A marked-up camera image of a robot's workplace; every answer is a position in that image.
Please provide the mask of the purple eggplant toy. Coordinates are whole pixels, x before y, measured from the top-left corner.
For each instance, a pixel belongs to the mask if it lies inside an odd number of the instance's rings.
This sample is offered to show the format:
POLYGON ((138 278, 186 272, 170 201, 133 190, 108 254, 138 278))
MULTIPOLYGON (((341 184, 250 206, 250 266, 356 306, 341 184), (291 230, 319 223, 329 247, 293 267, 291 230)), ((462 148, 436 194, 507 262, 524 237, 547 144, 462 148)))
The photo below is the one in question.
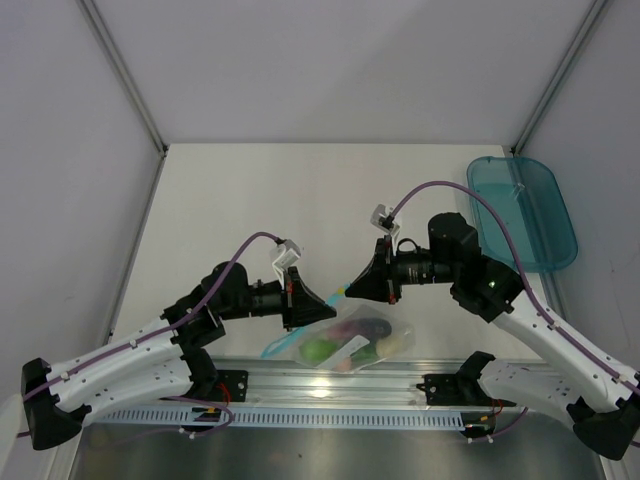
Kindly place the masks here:
POLYGON ((349 335, 361 335, 371 341, 386 338, 393 332, 393 327, 388 320, 377 317, 349 320, 345 328, 349 335))

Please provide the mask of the green cucumber toy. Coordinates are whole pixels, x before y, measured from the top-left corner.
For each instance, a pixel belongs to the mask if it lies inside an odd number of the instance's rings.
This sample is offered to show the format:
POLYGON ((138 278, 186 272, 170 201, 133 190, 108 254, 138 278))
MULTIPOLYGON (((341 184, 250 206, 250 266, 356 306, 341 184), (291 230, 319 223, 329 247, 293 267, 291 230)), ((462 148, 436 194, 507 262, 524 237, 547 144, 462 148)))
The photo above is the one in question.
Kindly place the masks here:
POLYGON ((309 364, 319 365, 330 358, 337 350, 337 344, 331 340, 314 338, 299 347, 300 358, 309 364))

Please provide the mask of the clear zip top bag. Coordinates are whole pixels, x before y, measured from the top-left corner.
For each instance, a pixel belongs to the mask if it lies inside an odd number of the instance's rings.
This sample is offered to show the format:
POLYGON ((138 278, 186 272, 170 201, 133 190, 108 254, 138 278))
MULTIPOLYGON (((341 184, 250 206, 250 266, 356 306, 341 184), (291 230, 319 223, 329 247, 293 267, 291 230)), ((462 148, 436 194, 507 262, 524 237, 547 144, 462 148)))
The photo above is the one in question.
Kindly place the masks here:
MULTIPOLYGON (((402 320, 395 319, 389 314, 372 307, 357 299, 349 299, 345 296, 345 290, 347 285, 341 286, 327 299, 327 304, 334 307, 337 310, 337 316, 333 319, 320 321, 312 325, 294 329, 290 333, 283 337, 271 342, 262 351, 260 358, 263 360, 292 360, 301 366, 307 368, 313 368, 322 371, 336 372, 334 367, 339 364, 345 358, 350 357, 354 352, 361 349, 366 345, 373 345, 379 341, 371 341, 361 335, 349 335, 346 331, 345 324, 349 320, 355 320, 360 318, 383 318, 388 320, 392 327, 393 332, 391 335, 401 336, 405 340, 405 346, 401 353, 392 358, 380 358, 371 365, 375 365, 382 361, 390 360, 401 356, 410 350, 415 344, 415 334, 413 326, 402 320), (319 365, 312 365, 304 362, 300 358, 299 347, 302 343, 309 339, 320 338, 331 340, 337 344, 337 350, 334 354, 320 363, 319 365)), ((345 372, 344 374, 354 373, 365 367, 353 368, 351 372, 345 372)))

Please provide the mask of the green bell pepper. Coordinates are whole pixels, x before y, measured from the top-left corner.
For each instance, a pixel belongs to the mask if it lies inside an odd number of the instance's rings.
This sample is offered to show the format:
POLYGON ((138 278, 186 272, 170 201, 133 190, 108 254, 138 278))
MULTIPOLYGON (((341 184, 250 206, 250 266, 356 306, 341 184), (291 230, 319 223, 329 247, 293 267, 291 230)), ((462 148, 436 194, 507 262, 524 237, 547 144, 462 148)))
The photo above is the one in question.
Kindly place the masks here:
POLYGON ((379 360, 376 348, 373 345, 366 345, 354 352, 351 356, 353 368, 361 368, 376 363, 379 360))

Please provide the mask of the pink peach toy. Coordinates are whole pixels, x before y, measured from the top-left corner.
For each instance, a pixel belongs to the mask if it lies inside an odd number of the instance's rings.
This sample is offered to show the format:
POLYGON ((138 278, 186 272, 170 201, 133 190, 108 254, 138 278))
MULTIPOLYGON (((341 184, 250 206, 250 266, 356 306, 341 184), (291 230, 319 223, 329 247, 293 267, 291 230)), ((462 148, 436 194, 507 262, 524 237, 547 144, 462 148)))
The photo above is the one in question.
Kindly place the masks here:
POLYGON ((344 360, 342 360, 339 364, 337 364, 334 367, 334 370, 336 372, 351 372, 353 370, 353 362, 352 359, 350 357, 345 358, 344 360))

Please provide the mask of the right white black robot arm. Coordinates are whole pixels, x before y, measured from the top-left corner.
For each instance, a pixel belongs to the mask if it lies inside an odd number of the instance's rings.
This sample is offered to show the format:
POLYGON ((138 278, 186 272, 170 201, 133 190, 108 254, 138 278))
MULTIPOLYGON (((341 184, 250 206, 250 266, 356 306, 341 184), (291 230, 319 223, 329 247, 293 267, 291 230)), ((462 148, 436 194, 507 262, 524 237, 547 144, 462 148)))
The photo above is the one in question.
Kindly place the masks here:
POLYGON ((449 285, 462 309, 520 340, 560 376, 552 380, 476 352, 456 374, 464 401, 520 404, 561 422, 598 455, 624 457, 639 432, 638 370, 575 330, 508 265, 484 255, 477 231, 461 214, 433 217, 429 246, 410 251, 401 250, 391 213, 379 208, 371 222, 384 235, 348 297, 395 304, 405 285, 449 285))

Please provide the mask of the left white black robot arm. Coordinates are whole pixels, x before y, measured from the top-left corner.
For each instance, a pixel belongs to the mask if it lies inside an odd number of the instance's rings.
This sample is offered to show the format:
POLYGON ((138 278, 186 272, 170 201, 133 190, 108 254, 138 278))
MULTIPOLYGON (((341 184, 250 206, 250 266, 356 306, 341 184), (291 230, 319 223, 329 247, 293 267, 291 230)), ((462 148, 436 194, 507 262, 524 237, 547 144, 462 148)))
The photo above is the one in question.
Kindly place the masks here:
POLYGON ((291 330, 336 315, 294 266, 264 283, 250 282, 241 264, 223 262, 123 339, 64 362, 25 363, 21 394, 31 445, 57 447, 94 421, 148 401, 210 399, 219 373, 205 348, 224 336, 226 320, 278 316, 291 330))

